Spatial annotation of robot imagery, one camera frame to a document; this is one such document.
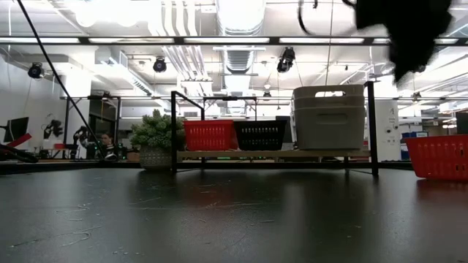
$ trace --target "wooden shelf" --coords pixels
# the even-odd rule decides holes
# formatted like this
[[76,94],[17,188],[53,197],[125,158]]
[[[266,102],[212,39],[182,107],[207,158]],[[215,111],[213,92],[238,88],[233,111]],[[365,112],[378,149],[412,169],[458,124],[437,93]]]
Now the wooden shelf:
[[368,150],[200,150],[179,151],[178,157],[365,157]]

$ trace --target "plant pot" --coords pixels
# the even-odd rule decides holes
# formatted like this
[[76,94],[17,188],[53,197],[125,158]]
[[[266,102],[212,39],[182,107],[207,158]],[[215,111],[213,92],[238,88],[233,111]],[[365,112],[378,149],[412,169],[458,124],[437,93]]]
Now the plant pot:
[[140,165],[146,170],[170,169],[170,151],[142,146],[140,149]]

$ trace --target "pipe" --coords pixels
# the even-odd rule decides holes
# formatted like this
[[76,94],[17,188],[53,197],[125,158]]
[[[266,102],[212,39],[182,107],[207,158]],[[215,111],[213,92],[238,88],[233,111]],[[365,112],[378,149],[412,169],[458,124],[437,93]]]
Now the pipe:
[[[175,7],[177,8],[177,19],[176,19],[177,32],[178,32],[178,34],[180,36],[185,37],[187,35],[187,32],[185,31],[185,25],[184,25],[184,3],[183,3],[182,0],[177,0],[177,1],[175,1],[175,5],[176,5]],[[199,78],[203,78],[203,74],[200,71],[200,68],[198,66],[198,61],[197,61],[197,58],[194,55],[192,47],[187,47],[186,46],[185,50],[187,51],[187,53],[190,56],[190,59],[192,60],[195,71],[197,72],[197,76]],[[189,62],[187,62],[187,65],[190,68],[190,70],[192,71],[192,68],[191,68]]]
[[[166,29],[166,32],[169,34],[169,36],[175,36],[176,32],[174,31],[173,28],[173,9],[172,9],[173,2],[172,0],[165,0],[165,21],[164,21],[164,27]],[[173,49],[174,55],[175,55],[175,60],[177,63],[179,63],[179,66],[185,71],[188,72],[189,77],[191,79],[195,79],[195,76],[193,72],[190,70],[190,65],[188,65],[187,58],[181,48],[181,46],[176,46],[175,49]]]
[[[189,34],[192,37],[198,35],[197,29],[195,27],[195,1],[188,0],[187,4],[187,28],[189,29]],[[195,55],[195,59],[198,61],[198,66],[203,75],[203,78],[208,79],[208,73],[205,69],[205,61],[203,60],[203,54],[200,46],[192,46],[192,51]]]
[[[152,9],[155,10],[155,18],[153,21],[148,22],[148,30],[150,31],[151,35],[153,36],[166,36],[166,31],[164,26],[162,25],[162,5],[160,0],[152,0]],[[162,52],[169,58],[172,62],[175,70],[182,74],[185,79],[188,79],[189,76],[187,73],[183,71],[180,65],[180,61],[178,61],[177,56],[174,56],[174,49],[173,47],[162,46]]]
[[432,85],[427,85],[425,87],[417,89],[415,92],[430,92],[430,91],[435,91],[440,88],[444,88],[448,85],[454,85],[454,84],[459,84],[467,80],[468,73],[463,73],[458,76],[452,77],[448,80],[444,80],[440,83],[432,84]]

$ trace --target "black cable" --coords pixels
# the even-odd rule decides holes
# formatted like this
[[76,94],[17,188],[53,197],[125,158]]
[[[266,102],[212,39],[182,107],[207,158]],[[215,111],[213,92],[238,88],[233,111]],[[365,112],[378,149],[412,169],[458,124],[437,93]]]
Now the black cable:
[[[348,7],[356,8],[356,4],[351,3],[349,0],[342,0],[343,4],[346,4]],[[316,9],[319,5],[318,0],[314,0],[314,9]],[[304,21],[302,20],[302,10],[304,6],[304,0],[299,0],[299,8],[298,8],[298,20],[299,20],[299,26],[301,26],[301,29],[304,33],[308,34],[309,36],[316,36],[314,32],[309,31],[306,28],[306,25],[304,25]]]
[[33,156],[30,153],[23,152],[22,150],[18,150],[16,148],[6,146],[6,145],[1,145],[0,144],[0,154],[5,154],[7,159],[17,159],[19,161],[23,161],[26,163],[32,163],[35,164],[39,160],[36,158],[36,156]]
[[348,7],[356,8],[356,4],[351,3],[349,0],[342,0],[343,4],[346,4]]
[[[80,116],[81,120],[84,122],[84,124],[86,125],[86,128],[89,130],[89,132],[91,133],[91,136],[96,140],[96,142],[98,141],[97,140],[97,137],[96,135],[93,133],[93,131],[91,130],[91,127],[89,126],[88,122],[86,122],[86,119],[83,117],[83,114],[81,113],[81,111],[78,109],[76,103],[73,101],[73,99],[71,99],[72,97],[70,96],[70,94],[68,93],[67,89],[65,88],[64,84],[62,83],[60,77],[58,76],[59,74],[57,73],[56,71],[56,68],[53,66],[52,64],[52,61],[50,60],[49,58],[49,55],[47,54],[47,52],[45,52],[45,48],[44,48],[44,45],[42,44],[42,41],[41,39],[39,38],[39,34],[37,33],[36,31],[36,28],[34,27],[32,21],[31,21],[31,18],[29,17],[27,11],[26,11],[26,8],[24,7],[23,5],[23,1],[21,0],[18,0],[18,4],[20,5],[20,8],[21,8],[21,11],[23,11],[23,14],[26,18],[26,20],[28,21],[28,24],[29,26],[31,27],[31,30],[32,32],[34,33],[34,37],[36,38],[37,40],[37,44],[39,44],[39,47],[41,48],[41,51],[42,51],[42,54],[44,54],[44,57],[45,57],[45,60],[47,60],[47,62],[49,63],[50,65],[50,69],[52,69],[52,73],[54,76],[56,76],[56,79],[58,81],[58,84],[60,85],[61,89],[64,91],[64,93],[67,95],[67,98],[70,100],[70,102],[73,104],[73,107],[76,109],[76,111],[78,112],[78,115]],[[99,149],[99,152],[102,154],[102,156],[105,156],[104,154],[104,151],[101,147],[101,145],[97,145],[98,149]]]
[[[298,8],[298,20],[299,20],[299,26],[301,26],[302,31],[304,33],[310,35],[310,36],[315,36],[316,34],[313,32],[310,32],[307,30],[306,25],[304,25],[304,21],[302,20],[302,9],[304,6],[304,0],[299,0],[299,8]],[[318,6],[318,0],[314,1],[314,9],[317,8]]]

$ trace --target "ceiling light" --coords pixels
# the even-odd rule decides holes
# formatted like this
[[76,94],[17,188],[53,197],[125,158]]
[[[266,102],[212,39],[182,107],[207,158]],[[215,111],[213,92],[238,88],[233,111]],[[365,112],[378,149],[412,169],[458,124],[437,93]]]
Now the ceiling light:
[[96,23],[97,18],[94,15],[78,12],[76,13],[76,21],[82,27],[90,27]]
[[129,0],[120,0],[119,3],[114,3],[114,0],[112,0],[111,4],[117,7],[117,10],[114,11],[114,20],[117,21],[117,24],[130,27],[137,23],[137,18]]
[[123,96],[120,99],[122,100],[150,100],[153,99],[148,96]]
[[376,38],[374,39],[374,44],[388,44],[390,43],[390,39],[388,38]]
[[269,43],[267,37],[185,37],[184,42],[189,43]]
[[264,47],[213,47],[214,51],[265,51]]
[[329,43],[330,39],[322,37],[281,37],[279,42],[284,44]]
[[446,122],[446,123],[447,123],[447,122],[451,122],[451,121],[456,121],[456,118],[451,118],[450,120],[445,120],[445,121],[443,121],[443,122]]
[[280,43],[284,44],[359,44],[364,41],[360,37],[342,37],[342,38],[327,38],[327,37],[281,37]]
[[121,120],[141,120],[143,117],[120,117]]
[[[41,42],[44,44],[58,44],[58,43],[80,43],[76,37],[41,37]],[[35,37],[0,37],[0,42],[6,43],[37,43]]]
[[436,39],[435,42],[436,44],[455,44],[458,41],[456,38],[441,38],[441,39]]
[[123,38],[123,37],[92,37],[88,39],[93,44],[115,44],[115,43],[132,43],[132,44],[151,44],[151,43],[174,43],[174,38],[159,38],[159,37],[138,37],[138,38]]

